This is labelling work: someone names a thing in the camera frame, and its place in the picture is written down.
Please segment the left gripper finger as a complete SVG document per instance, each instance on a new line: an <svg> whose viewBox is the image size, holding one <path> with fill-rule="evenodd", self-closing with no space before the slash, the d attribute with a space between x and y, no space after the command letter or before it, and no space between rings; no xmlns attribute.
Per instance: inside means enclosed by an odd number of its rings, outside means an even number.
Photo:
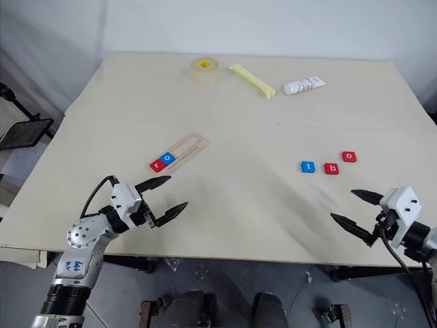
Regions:
<svg viewBox="0 0 437 328"><path fill-rule="evenodd" d="M173 219L175 219L188 205L188 202L184 202L182 204L179 204L177 206L174 206L173 208L170 208L165 212L165 214L162 217L159 217L157 219L152 219L152 222L150 224L151 228L155 227L161 227Z"/></svg>
<svg viewBox="0 0 437 328"><path fill-rule="evenodd" d="M160 185L166 183L166 181L170 180L171 176L158 176L155 178L150 178L144 182L141 182L135 186L135 189L138 193L142 194L146 191L153 190Z"/></svg>

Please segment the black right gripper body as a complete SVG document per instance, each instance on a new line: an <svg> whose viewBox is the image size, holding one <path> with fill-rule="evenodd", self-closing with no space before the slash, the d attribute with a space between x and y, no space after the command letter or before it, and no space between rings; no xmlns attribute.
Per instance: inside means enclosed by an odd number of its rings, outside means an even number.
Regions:
<svg viewBox="0 0 437 328"><path fill-rule="evenodd" d="M398 231L397 223L398 215L394 210L382 211L376 217L376 225L371 233L370 246L372 246L377 239L382 237L380 229L383 229L384 235L388 241L392 241L396 232Z"/></svg>

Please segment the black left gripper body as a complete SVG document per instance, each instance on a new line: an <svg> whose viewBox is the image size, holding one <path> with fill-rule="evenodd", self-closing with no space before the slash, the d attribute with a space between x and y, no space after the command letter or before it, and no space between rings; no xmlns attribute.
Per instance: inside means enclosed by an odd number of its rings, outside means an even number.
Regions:
<svg viewBox="0 0 437 328"><path fill-rule="evenodd" d="M142 226L145 223L150 228L160 227L159 220L155 218L150 207L144 200L141 200L137 210L134 210L132 213L127 214L127 218L132 221L135 227Z"/></svg>

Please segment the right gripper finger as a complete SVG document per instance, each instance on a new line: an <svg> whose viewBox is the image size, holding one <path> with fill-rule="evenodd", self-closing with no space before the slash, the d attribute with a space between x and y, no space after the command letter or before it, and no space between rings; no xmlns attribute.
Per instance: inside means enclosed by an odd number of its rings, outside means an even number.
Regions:
<svg viewBox="0 0 437 328"><path fill-rule="evenodd" d="M334 221L337 222L346 232L349 232L350 234L358 237L367 246L373 245L373 235L364 228L358 226L355 221L335 213L331 213L330 215L334 219Z"/></svg>
<svg viewBox="0 0 437 328"><path fill-rule="evenodd" d="M355 196L359 197L363 201L372 204L374 206L379 206L380 201L383 198L383 195L373 192L373 191L367 191L363 189L353 189L350 191Z"/></svg>

